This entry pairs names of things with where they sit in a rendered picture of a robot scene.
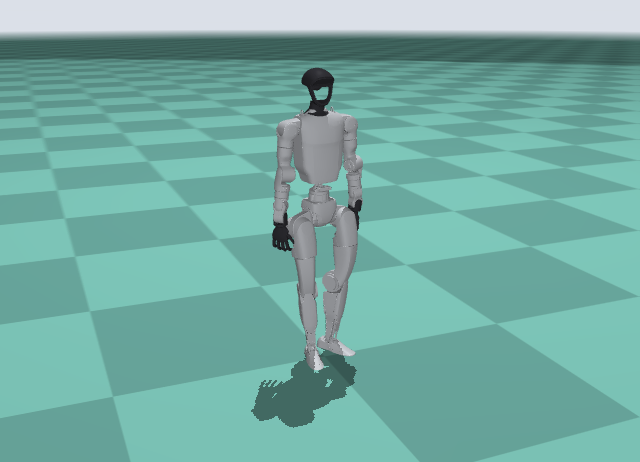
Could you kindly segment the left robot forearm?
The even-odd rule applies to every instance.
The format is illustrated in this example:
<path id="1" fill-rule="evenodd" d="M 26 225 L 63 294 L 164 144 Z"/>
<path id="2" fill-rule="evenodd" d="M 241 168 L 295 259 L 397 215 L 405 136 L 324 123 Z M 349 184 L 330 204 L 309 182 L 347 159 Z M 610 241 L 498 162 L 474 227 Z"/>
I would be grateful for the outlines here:
<path id="1" fill-rule="evenodd" d="M 363 204 L 361 177 L 362 177 L 362 168 L 353 173 L 351 172 L 346 173 L 346 179 L 348 180 L 348 194 L 349 194 L 348 204 L 353 208 L 355 207 L 355 202 L 357 200 L 361 200 Z"/>

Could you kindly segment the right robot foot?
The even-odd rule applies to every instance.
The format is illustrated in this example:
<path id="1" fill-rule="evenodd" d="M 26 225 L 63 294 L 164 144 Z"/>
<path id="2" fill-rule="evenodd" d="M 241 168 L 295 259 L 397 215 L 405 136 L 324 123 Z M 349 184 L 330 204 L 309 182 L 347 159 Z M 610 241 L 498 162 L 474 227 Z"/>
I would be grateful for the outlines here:
<path id="1" fill-rule="evenodd" d="M 313 350 L 313 347 L 310 347 L 310 352 L 308 352 L 307 345 L 304 350 L 306 361 L 309 367 L 313 370 L 321 370 L 324 368 L 324 364 L 316 347 L 316 350 Z M 310 353 L 310 354 L 309 354 Z"/>

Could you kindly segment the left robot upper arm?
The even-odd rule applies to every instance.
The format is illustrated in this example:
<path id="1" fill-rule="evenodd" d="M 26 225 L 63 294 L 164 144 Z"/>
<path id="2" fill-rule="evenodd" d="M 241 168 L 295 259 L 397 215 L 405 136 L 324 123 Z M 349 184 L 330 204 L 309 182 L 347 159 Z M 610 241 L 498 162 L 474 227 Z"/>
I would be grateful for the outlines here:
<path id="1" fill-rule="evenodd" d="M 341 114 L 341 116 L 344 120 L 343 166 L 345 170 L 353 173 L 363 166 L 361 157 L 355 154 L 357 148 L 358 122 L 356 118 L 351 115 Z"/>

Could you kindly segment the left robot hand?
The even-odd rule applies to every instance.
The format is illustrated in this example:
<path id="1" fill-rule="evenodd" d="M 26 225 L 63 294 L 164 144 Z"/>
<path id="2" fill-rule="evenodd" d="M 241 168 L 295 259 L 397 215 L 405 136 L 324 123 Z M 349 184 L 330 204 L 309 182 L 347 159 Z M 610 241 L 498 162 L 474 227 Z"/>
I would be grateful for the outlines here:
<path id="1" fill-rule="evenodd" d="M 357 200 L 355 202 L 355 207 L 354 208 L 348 204 L 348 208 L 355 213 L 356 223 L 357 223 L 357 231 L 359 229 L 359 215 L 358 215 L 358 212 L 361 211 L 361 206 L 362 206 L 362 201 L 361 200 Z"/>

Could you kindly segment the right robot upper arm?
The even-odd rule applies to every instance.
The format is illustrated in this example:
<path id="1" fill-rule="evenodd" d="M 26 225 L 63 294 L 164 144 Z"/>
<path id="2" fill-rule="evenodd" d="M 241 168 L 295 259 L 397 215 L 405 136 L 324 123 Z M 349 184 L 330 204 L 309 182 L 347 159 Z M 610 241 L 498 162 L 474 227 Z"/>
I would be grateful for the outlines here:
<path id="1" fill-rule="evenodd" d="M 281 121 L 276 129 L 278 167 L 282 169 L 282 182 L 293 182 L 296 177 L 295 168 L 290 166 L 293 155 L 293 140 L 300 130 L 300 119 L 293 118 Z M 278 169 L 278 168 L 277 168 Z"/>

